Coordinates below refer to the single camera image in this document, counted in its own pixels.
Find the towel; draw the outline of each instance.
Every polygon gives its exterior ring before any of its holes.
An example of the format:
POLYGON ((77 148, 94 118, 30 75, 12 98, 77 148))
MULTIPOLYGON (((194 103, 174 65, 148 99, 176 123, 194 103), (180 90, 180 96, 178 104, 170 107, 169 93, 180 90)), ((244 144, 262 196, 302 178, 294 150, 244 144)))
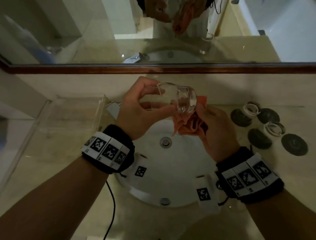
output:
MULTIPOLYGON (((204 107, 206 107, 206 101, 206 96, 197 96, 197 103, 201 103, 204 107)), ((199 136, 201 139, 204 139, 207 131, 207 125, 195 111, 186 114, 176 114, 173 117, 173 126, 173 136, 178 132, 180 135, 199 136)))

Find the wristband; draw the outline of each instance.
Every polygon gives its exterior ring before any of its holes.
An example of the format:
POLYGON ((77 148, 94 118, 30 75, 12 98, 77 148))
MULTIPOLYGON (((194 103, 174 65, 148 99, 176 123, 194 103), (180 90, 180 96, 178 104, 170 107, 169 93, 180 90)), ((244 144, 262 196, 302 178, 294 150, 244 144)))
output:
POLYGON ((268 199, 284 188, 283 181, 268 168, 260 154, 241 147, 216 164, 220 187, 230 198, 249 204, 268 199))
POLYGON ((120 173, 134 162, 131 138, 116 125, 96 132, 81 148, 82 156, 99 170, 120 173))

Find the sink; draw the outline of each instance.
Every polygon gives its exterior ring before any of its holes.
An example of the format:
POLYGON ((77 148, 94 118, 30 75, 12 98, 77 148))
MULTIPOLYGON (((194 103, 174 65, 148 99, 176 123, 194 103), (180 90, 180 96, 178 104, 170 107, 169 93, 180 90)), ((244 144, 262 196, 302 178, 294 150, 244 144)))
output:
POLYGON ((203 63, 202 59, 187 51, 182 50, 162 50, 149 53, 142 63, 203 63))
POLYGON ((173 122, 155 123, 134 141, 135 161, 117 180, 148 204, 180 207, 197 201, 195 177, 214 176, 215 162, 196 136, 173 134, 173 122))

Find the round coaster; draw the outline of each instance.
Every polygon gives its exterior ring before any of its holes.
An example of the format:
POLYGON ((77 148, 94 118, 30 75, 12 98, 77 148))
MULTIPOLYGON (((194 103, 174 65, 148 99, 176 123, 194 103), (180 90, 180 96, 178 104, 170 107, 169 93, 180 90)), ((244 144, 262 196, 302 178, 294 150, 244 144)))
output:
POLYGON ((290 154, 304 156, 308 152, 307 143, 295 134, 285 134, 281 139, 282 145, 290 154))
POLYGON ((248 140, 259 149, 268 149, 272 146, 272 141, 259 129, 250 129, 248 132, 248 140))
POLYGON ((248 127, 252 123, 252 119, 247 117, 240 109, 234 109, 230 118, 234 124, 240 127, 248 127))
POLYGON ((267 122, 270 122, 270 121, 275 121, 275 122, 280 121, 279 114, 277 114, 277 112, 275 112, 274 110, 270 108, 263 108, 261 110, 261 113, 258 114, 257 117, 259 121, 262 122, 263 124, 266 124, 267 122))

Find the human hand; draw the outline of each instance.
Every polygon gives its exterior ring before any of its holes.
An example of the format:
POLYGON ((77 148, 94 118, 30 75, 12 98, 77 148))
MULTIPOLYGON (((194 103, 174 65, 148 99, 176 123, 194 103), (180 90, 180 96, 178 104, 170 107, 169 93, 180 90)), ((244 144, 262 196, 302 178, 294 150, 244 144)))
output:
POLYGON ((167 4, 164 0, 145 0, 145 12, 148 17, 161 22, 171 22, 171 18, 164 12, 167 4))
POLYGON ((196 105, 196 113, 206 123, 208 130, 201 138, 205 150, 215 162, 221 162, 240 148, 234 126, 227 114, 218 108, 196 105))
POLYGON ((205 10, 207 0, 195 0, 193 18, 198 18, 205 10))
POLYGON ((160 82, 154 79, 139 77, 124 96, 116 125, 132 140, 142 137, 154 123, 177 113, 174 105, 158 105, 157 109, 147 111, 146 109, 151 109, 152 104, 139 102, 147 94, 159 94, 158 88, 149 87, 158 83, 160 82))

